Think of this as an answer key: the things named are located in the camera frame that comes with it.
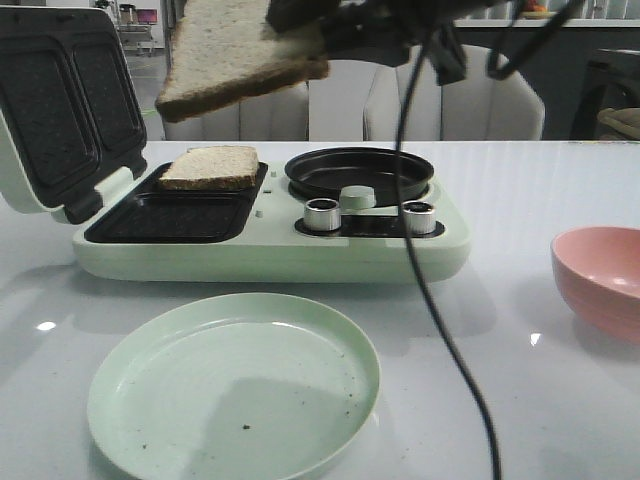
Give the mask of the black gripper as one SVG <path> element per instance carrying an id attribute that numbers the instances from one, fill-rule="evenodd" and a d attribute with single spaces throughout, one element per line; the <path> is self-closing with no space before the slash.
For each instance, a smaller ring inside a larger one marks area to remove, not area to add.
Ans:
<path id="1" fill-rule="evenodd" d="M 279 34 L 317 27 L 321 51 L 330 59 L 389 67 L 409 62 L 410 49 L 426 49 L 437 83 L 466 77 L 454 21 L 496 6 L 496 1 L 271 1 L 267 23 Z"/>

